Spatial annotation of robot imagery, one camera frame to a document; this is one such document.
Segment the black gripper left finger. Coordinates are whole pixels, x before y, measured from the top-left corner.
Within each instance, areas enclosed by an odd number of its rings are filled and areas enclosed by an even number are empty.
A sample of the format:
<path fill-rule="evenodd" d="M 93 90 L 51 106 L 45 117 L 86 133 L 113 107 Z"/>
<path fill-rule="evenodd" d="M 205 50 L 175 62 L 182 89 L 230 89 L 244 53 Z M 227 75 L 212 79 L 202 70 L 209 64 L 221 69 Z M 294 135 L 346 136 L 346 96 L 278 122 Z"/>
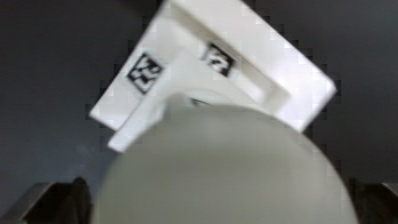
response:
<path fill-rule="evenodd" d="M 83 177 L 36 183 L 19 200 L 13 224 L 90 224 L 93 200 Z"/>

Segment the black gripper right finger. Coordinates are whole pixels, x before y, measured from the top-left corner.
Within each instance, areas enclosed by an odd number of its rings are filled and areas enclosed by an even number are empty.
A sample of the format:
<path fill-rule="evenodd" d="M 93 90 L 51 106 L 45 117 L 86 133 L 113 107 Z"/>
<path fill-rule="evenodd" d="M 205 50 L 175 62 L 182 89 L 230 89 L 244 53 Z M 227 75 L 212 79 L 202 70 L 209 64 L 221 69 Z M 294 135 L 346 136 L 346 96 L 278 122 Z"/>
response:
<path fill-rule="evenodd" d="M 398 183 L 351 179 L 349 192 L 360 224 L 398 224 Z"/>

